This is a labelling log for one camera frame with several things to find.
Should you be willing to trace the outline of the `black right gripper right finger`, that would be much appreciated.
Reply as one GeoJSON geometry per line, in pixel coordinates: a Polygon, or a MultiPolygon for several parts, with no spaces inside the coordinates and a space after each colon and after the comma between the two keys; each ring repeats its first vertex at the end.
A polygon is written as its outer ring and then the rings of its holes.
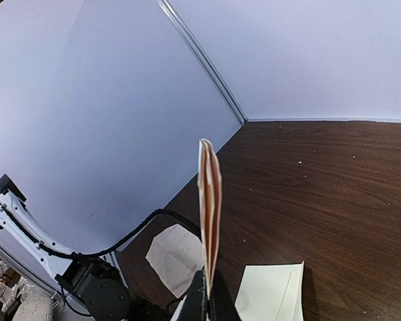
{"type": "Polygon", "coordinates": [[[209,319],[213,321],[241,320],[220,270],[215,272],[209,298],[209,319]]]}

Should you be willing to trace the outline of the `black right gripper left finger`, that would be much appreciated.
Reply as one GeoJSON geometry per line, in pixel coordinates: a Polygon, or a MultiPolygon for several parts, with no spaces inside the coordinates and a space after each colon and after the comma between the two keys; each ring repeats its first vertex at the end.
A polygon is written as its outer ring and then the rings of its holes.
{"type": "Polygon", "coordinates": [[[178,321],[206,321],[208,305],[205,271],[200,270],[194,275],[176,319],[178,321]]]}

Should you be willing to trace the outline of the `lined paper letter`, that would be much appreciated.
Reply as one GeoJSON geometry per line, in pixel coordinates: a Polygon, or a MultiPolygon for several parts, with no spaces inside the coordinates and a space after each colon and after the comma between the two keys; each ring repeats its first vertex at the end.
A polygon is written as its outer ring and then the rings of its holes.
{"type": "Polygon", "coordinates": [[[205,138],[199,140],[197,187],[205,284],[210,298],[220,244],[223,190],[219,160],[205,138]]]}

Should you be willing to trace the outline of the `cream paper envelope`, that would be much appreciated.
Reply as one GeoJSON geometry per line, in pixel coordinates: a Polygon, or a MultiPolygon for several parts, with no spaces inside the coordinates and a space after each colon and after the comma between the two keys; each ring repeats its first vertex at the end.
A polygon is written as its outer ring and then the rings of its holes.
{"type": "Polygon", "coordinates": [[[303,321],[304,263],[247,265],[235,308],[242,321],[303,321]]]}

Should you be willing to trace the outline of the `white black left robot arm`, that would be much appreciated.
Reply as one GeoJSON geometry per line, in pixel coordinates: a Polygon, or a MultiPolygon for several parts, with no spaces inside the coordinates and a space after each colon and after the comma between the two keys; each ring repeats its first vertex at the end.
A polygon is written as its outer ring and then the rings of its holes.
{"type": "Polygon", "coordinates": [[[7,231],[53,278],[63,299],[72,297],[94,320],[168,320],[166,311],[128,289],[112,250],[77,253],[37,223],[26,198],[7,176],[0,178],[0,229],[7,231]]]}

